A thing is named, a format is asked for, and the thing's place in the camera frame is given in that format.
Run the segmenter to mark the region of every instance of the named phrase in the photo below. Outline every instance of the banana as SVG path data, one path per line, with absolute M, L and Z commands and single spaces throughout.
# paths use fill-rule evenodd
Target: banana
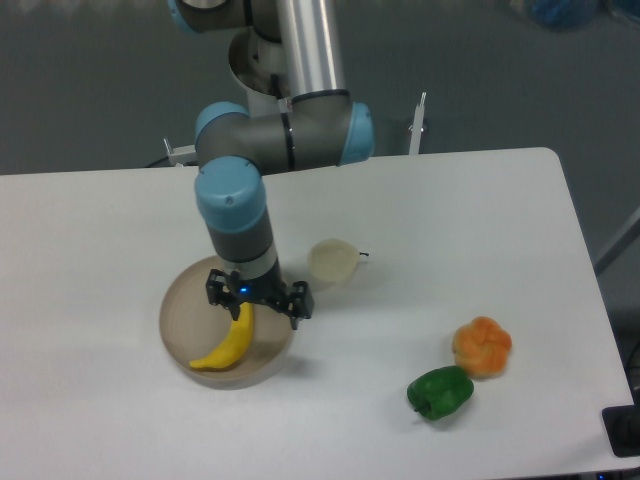
M 253 305 L 240 305 L 238 320 L 231 322 L 225 339 L 206 357 L 191 360 L 194 370 L 227 368 L 240 360 L 253 340 Z

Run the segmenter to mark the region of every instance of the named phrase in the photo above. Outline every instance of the white table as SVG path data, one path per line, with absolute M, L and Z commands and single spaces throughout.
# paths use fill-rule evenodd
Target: white table
M 213 390 L 162 346 L 163 295 L 212 254 L 194 168 L 0 178 L 2 478 L 456 480 L 636 467 L 602 408 L 631 403 L 556 155 L 376 158 L 265 179 L 281 263 L 371 253 L 315 292 L 283 369 Z M 476 315 L 507 372 L 430 424 L 405 400 Z

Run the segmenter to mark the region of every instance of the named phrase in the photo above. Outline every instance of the metal cylinder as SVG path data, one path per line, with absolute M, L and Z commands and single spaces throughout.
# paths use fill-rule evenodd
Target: metal cylinder
M 345 88 L 333 0 L 278 0 L 291 95 Z

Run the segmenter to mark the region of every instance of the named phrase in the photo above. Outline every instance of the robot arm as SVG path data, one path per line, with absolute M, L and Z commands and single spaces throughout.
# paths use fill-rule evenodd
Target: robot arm
M 309 318 L 313 299 L 305 282 L 282 280 L 262 175 L 344 165 L 373 151 L 366 105 L 345 88 L 331 0 L 169 0 L 178 24 L 195 31 L 252 25 L 261 41 L 281 40 L 291 108 L 252 117 L 227 102 L 205 108 L 196 121 L 200 174 L 196 199 L 223 271 L 207 282 L 210 303 L 233 318 L 242 302 L 287 314 L 292 328 Z

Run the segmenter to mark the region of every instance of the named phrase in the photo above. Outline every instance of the cable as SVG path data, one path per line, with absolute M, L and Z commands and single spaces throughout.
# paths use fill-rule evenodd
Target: cable
M 167 160 L 169 160 L 169 157 L 162 157 L 160 160 L 156 160 L 155 162 L 151 162 L 149 165 L 145 166 L 144 168 L 153 168 L 156 165 L 160 165 L 162 162 L 166 162 Z

